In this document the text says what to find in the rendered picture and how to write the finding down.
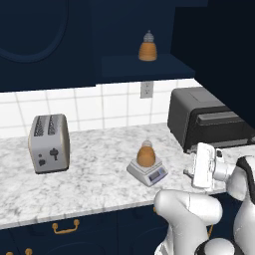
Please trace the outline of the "dark blue open cabinet door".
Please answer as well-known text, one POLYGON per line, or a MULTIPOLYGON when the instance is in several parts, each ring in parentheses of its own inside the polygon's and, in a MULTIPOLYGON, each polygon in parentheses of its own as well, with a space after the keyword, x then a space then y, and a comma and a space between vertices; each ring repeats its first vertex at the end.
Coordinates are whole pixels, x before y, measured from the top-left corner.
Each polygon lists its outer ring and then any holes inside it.
POLYGON ((171 54, 255 128, 255 0, 208 0, 175 10, 171 54))

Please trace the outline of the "dark blue oval-panel cabinet door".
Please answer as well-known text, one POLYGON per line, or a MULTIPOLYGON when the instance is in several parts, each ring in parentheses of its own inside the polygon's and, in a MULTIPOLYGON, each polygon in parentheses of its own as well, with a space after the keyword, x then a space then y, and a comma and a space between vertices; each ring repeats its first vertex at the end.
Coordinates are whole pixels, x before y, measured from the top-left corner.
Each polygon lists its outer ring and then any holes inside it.
POLYGON ((0 92, 94 84, 89 0, 0 0, 0 92))

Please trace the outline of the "silver two-slot toaster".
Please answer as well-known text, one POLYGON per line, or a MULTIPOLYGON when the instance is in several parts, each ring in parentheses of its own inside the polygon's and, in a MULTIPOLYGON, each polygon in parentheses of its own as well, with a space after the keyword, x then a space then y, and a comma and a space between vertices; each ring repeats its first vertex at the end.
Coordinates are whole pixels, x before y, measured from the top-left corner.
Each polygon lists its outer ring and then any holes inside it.
POLYGON ((70 137, 66 116, 35 116, 28 147, 37 174, 67 170, 70 166, 70 137))

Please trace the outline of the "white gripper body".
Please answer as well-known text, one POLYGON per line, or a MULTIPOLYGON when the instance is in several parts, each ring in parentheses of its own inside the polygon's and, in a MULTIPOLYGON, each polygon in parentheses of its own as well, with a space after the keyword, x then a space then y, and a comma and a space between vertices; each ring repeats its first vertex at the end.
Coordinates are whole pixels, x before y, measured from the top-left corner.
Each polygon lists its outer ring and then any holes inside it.
POLYGON ((215 148, 207 143, 200 142, 193 165, 192 186, 209 189, 212 187, 213 172, 215 169, 215 148))

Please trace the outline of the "amber honey bottle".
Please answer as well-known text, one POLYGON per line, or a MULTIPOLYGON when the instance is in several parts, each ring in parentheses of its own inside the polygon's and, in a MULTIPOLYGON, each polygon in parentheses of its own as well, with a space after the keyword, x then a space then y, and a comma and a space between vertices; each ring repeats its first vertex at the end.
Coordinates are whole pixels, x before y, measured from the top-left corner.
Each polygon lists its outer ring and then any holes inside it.
POLYGON ((150 31, 147 31, 143 36, 143 42, 138 51, 138 58, 145 62, 153 62, 157 59, 157 49, 154 43, 154 37, 150 31))
POLYGON ((152 148, 152 143, 145 140, 139 149, 136 161, 140 166, 151 167, 155 163, 155 152, 152 148))

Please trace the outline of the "dark blue wall cabinet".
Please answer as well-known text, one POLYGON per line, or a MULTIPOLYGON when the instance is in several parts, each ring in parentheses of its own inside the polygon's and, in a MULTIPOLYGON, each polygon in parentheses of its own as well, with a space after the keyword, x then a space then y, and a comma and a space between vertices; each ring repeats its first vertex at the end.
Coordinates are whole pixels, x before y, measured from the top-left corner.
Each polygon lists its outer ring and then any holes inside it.
POLYGON ((192 78, 194 71, 170 54, 175 0, 92 0, 95 71, 99 83, 192 78), (157 59, 138 58, 151 33, 157 59))

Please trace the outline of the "grey wall outlet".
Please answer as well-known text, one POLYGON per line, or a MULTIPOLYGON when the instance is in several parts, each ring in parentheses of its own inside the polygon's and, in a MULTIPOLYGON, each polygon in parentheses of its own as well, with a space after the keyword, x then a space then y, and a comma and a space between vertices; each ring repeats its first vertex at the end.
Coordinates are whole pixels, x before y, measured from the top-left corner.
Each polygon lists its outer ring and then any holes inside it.
POLYGON ((153 81, 144 81, 140 83, 140 97, 149 99, 153 95, 153 81))

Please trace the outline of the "white digital scale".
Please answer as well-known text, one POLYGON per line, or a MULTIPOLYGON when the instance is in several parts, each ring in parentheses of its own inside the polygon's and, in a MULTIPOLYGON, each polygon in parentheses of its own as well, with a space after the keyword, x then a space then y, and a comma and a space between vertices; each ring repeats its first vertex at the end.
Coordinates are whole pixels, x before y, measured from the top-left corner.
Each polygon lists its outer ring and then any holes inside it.
POLYGON ((162 164, 162 160, 155 158, 154 165, 150 167, 140 166, 133 159, 127 166, 127 171, 147 187, 151 187, 168 175, 166 168, 162 164))

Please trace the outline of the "dark blue base cabinet door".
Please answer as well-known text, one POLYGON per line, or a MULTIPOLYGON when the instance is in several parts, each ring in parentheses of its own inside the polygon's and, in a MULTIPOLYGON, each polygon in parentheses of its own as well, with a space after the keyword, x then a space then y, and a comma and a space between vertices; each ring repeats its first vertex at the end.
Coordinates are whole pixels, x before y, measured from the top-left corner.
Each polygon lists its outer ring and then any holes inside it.
POLYGON ((152 205, 118 211, 119 255, 154 255, 164 240, 168 223, 152 205))

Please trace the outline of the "black toaster oven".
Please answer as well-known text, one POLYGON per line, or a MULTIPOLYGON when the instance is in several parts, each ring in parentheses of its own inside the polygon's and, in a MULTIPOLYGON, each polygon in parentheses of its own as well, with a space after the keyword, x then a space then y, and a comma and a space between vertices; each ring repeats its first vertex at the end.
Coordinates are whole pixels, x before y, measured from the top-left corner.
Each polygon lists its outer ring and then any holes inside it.
POLYGON ((199 142, 220 148, 255 144, 255 128, 203 87, 171 92, 167 126, 185 153, 199 142))

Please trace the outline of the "dark blue drawer front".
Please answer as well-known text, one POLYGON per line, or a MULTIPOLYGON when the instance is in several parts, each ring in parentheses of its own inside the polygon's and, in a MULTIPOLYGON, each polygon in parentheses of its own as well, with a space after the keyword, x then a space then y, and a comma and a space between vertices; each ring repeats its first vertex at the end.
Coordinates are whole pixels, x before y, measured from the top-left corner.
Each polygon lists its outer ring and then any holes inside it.
MULTIPOLYGON (((72 219, 58 221, 59 227, 69 228, 72 219)), ((79 217, 76 232, 56 235, 52 222, 28 227, 35 255, 118 255, 117 214, 100 213, 79 217)))

